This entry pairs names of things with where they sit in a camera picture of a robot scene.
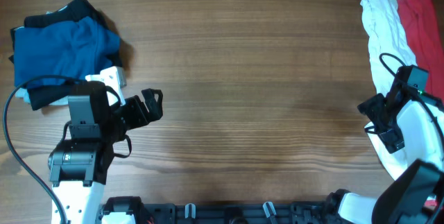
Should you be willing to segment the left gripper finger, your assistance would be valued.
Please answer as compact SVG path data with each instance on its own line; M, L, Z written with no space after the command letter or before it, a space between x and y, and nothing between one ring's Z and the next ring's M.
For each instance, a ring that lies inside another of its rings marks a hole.
M163 102L163 93L160 89L143 89L141 93L147 105L161 105Z
M160 101L149 101L147 103L147 109L151 121L158 121L163 117L163 108Z

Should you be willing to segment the white t-shirt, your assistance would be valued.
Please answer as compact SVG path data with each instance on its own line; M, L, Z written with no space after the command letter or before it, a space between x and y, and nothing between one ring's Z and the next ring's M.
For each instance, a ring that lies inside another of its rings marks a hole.
M363 8L362 23L369 36L368 52L373 83L376 92L386 96L394 77L380 62L379 56L388 53L400 59L384 59L393 72L402 64L415 64L416 57L408 47L396 0L361 0L360 5ZM416 159L430 162L443 170L441 138L426 109L419 102L409 100L396 120L404 137L404 147L400 150L389 153L378 135L368 135L389 175L398 179Z

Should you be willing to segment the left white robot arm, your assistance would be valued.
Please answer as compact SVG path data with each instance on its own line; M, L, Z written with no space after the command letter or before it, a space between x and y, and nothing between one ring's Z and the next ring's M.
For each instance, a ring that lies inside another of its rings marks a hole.
M127 132L163 116L163 93L144 89L141 96L122 98L101 80L76 83L68 95L70 121L48 158L49 180L55 195L52 223L95 223L115 158L114 144L132 142Z

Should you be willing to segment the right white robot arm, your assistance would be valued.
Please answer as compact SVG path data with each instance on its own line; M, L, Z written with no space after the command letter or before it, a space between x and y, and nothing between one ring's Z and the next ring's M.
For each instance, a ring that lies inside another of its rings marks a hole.
M394 181L378 198L331 193L324 216L346 223L434 223L443 209L443 103L420 91L377 94L358 105Z

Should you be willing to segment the blue folded shirt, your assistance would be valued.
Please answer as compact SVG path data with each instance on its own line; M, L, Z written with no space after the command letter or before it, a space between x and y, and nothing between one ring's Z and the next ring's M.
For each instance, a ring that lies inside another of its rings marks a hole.
M45 28L21 27L14 33L15 86L36 76L82 79L113 65L120 38L91 17L62 21Z

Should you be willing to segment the black folded shirt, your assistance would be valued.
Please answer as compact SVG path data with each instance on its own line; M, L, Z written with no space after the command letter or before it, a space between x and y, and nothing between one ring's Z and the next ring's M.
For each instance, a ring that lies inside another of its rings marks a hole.
M11 29L10 34L13 50L15 41L14 33L18 28L45 28L62 21L78 22L85 17L91 17L102 27L110 31L103 15L97 11L88 0L73 0L58 11L45 15L28 16L25 18L23 26ZM122 67L123 65L119 57L119 52L109 55L108 59L113 61L111 67ZM68 96L71 90L71 83L68 81L68 78L71 77L57 75L36 76L20 85L23 85L24 89L28 91L32 109L39 110L58 99Z

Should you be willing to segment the red t-shirt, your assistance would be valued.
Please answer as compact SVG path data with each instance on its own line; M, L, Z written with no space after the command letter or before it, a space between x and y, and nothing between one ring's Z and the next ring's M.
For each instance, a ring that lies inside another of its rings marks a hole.
M417 65L429 72L425 91L443 98L443 47L432 0L397 0L407 44Z

